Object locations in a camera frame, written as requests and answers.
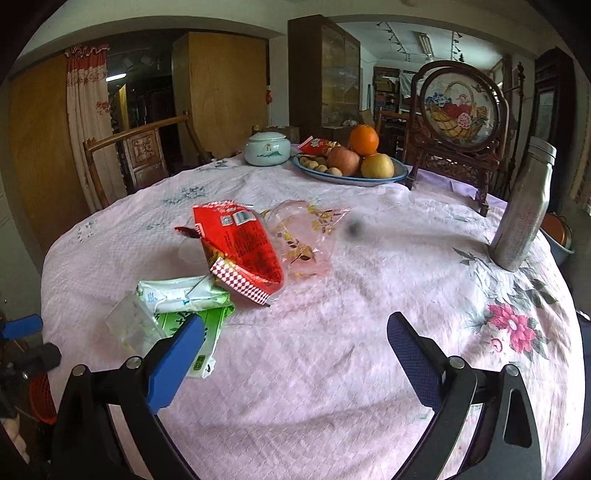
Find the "orange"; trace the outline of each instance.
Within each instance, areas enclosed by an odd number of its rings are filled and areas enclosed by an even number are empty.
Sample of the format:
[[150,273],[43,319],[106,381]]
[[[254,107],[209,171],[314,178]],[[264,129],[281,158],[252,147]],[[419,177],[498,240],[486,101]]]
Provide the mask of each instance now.
[[372,155],[378,150],[379,136],[369,125],[357,125],[349,136],[349,145],[359,155]]

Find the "red basket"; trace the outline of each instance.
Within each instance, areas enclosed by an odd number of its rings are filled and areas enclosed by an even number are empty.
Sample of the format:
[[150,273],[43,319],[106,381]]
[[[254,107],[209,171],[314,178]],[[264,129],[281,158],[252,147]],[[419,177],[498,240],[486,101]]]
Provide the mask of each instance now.
[[51,388],[47,374],[34,377],[29,382],[29,401],[35,416],[49,425],[57,421],[56,407],[51,397]]

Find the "white ceramic jar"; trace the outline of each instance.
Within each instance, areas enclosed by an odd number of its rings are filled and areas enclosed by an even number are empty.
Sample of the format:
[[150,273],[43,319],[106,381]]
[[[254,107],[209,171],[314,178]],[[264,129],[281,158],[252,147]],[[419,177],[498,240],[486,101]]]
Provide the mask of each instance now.
[[290,157],[291,144],[278,132],[260,132],[248,139],[244,158],[256,167],[270,167],[285,162]]

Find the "wooden cupboard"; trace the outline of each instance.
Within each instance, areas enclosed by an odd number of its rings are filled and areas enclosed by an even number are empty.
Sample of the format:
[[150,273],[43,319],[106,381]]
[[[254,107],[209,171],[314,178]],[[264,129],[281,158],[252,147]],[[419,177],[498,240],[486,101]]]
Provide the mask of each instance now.
[[[244,148],[253,125],[267,125],[267,41],[189,32],[173,46],[173,85],[176,111],[191,111],[205,150],[228,157]],[[184,162],[195,165],[182,130]]]
[[322,15],[289,20],[287,30],[290,125],[302,140],[339,140],[343,122],[359,120],[359,41]]

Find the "glass cabinet door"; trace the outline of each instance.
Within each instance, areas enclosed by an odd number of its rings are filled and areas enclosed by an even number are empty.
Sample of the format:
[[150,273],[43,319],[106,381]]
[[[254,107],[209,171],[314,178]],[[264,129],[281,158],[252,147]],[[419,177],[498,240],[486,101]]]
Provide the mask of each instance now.
[[345,119],[359,116],[359,47],[345,40]]
[[359,47],[322,26],[322,126],[340,127],[359,115]]
[[345,38],[322,26],[322,125],[342,125],[345,101]]

